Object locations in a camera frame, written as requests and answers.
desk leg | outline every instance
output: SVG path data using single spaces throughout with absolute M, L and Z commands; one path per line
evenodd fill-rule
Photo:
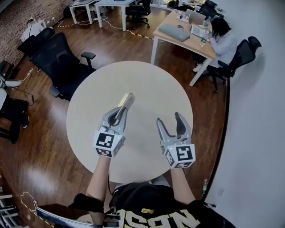
M 189 86 L 193 86 L 195 82 L 198 80 L 198 78 L 201 76 L 201 74 L 204 72 L 204 70 L 207 68 L 207 66 L 210 64 L 212 59 L 206 59 L 201 67 L 201 69 L 195 74 L 193 79 L 191 80 Z
M 70 12 L 71 12 L 71 15 L 72 15 L 72 18 L 73 18 L 74 23 L 77 24 L 77 21 L 76 21 L 76 18 L 75 18 L 75 14 L 74 14 L 73 8 L 70 7 L 69 9 L 70 9 Z
M 86 11 L 87 11 L 89 22 L 90 22 L 90 24 L 92 24 L 93 21 L 92 21 L 89 5 L 86 5 Z
M 98 22 L 99 22 L 99 27 L 102 28 L 103 25 L 102 25 L 102 20 L 101 20 L 101 16 L 100 16 L 100 9 L 99 9 L 99 6 L 96 6 L 96 13 L 97 13 L 97 18 L 98 18 Z
M 153 46 L 152 46 L 152 53 L 151 53 L 151 64 L 155 64 L 155 55 L 156 55 L 156 49 L 157 49 L 157 44 L 159 42 L 158 37 L 155 37 L 155 40 L 153 41 Z
M 123 31 L 126 30 L 126 6 L 122 6 L 122 23 L 123 23 Z

round white table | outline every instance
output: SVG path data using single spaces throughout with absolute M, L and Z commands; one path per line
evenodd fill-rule
M 110 181 L 148 181 L 170 169 L 162 154 L 156 119 L 176 135 L 175 112 L 193 127 L 193 113 L 183 87 L 163 69 L 145 62 L 123 61 L 88 76 L 75 91 L 67 112 L 66 129 L 78 160 L 94 172 L 98 154 L 94 133 L 103 115 L 118 106 L 125 93 L 135 102 L 128 111 L 126 140 L 110 165 Z

gray laptop sleeve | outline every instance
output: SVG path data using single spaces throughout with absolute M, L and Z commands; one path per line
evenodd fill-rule
M 189 33 L 185 32 L 183 28 L 178 28 L 172 24 L 164 24 L 160 26 L 159 31 L 179 41 L 184 41 L 189 38 Z

brick wall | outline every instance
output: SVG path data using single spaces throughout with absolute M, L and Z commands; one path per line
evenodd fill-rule
M 37 21 L 50 20 L 49 26 L 63 17 L 63 9 L 69 0 L 14 0 L 0 13 L 0 61 L 17 64 L 23 53 L 17 50 L 20 37 L 25 31 L 26 22 L 32 16 Z

white wall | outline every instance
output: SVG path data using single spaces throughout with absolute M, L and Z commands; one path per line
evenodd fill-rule
M 238 40 L 262 43 L 232 78 L 228 130 L 206 199 L 238 228 L 285 227 L 285 2 L 215 0 Z

